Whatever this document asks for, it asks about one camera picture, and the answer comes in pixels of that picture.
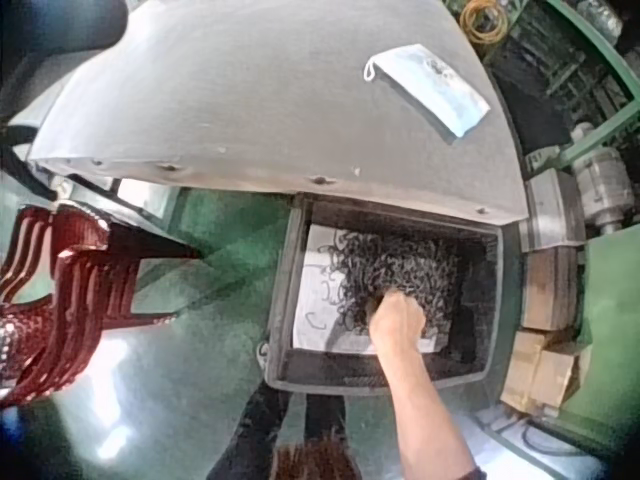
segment white face mask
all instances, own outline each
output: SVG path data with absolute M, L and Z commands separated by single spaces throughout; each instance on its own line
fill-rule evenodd
M 458 138 L 490 110 L 487 102 L 453 69 L 420 44 L 374 55 L 364 67 L 371 82 L 374 65 L 422 103 Z

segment wire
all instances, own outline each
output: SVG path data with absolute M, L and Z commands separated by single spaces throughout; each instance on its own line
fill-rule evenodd
M 487 32 L 481 32 L 476 28 L 483 13 L 495 24 L 494 28 Z M 502 40 L 509 32 L 509 17 L 496 0 L 469 0 L 460 14 L 460 28 L 471 43 L 492 45 Z
M 527 448 L 529 448 L 530 450 L 533 450 L 536 453 L 539 453 L 541 455 L 547 455 L 549 457 L 585 457 L 587 456 L 586 453 L 584 453 L 582 450 L 578 450 L 577 448 L 572 448 L 572 449 L 567 448 L 563 450 L 558 450 L 558 449 L 551 449 L 551 448 L 546 448 L 546 447 L 536 445 L 529 438 L 528 433 L 530 428 L 531 428 L 531 425 L 527 425 L 522 430 L 522 443 L 524 443 L 527 446 Z

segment white machine part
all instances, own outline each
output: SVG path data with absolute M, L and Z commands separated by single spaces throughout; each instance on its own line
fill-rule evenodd
M 593 130 L 581 123 L 571 134 L 577 141 Z M 622 228 L 622 220 L 634 206 L 633 189 L 627 170 L 615 148 L 599 147 L 573 163 L 578 180 L 585 220 L 603 235 Z

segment black pants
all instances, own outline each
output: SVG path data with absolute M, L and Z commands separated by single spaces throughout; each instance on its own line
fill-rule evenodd
M 274 390 L 262 382 L 247 402 L 229 446 L 207 480 L 268 479 L 290 399 L 290 393 Z M 307 395 L 305 442 L 331 438 L 346 446 L 345 419 L 343 397 Z

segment green metal frame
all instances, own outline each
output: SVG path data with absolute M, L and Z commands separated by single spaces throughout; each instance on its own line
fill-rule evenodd
M 640 79 L 638 79 L 638 76 L 629 68 L 625 59 L 607 42 L 600 32 L 578 12 L 564 3 L 563 0 L 547 0 L 547 2 L 555 8 L 559 14 L 569 20 L 598 49 L 607 63 L 609 63 L 611 68 L 622 80 L 627 90 L 629 90 L 633 96 L 633 100 L 617 114 L 596 128 L 591 134 L 563 150 L 558 157 L 541 165 L 536 173 L 549 168 L 562 169 L 570 166 L 574 161 L 593 148 L 602 145 L 620 133 L 625 127 L 637 120 L 640 114 Z

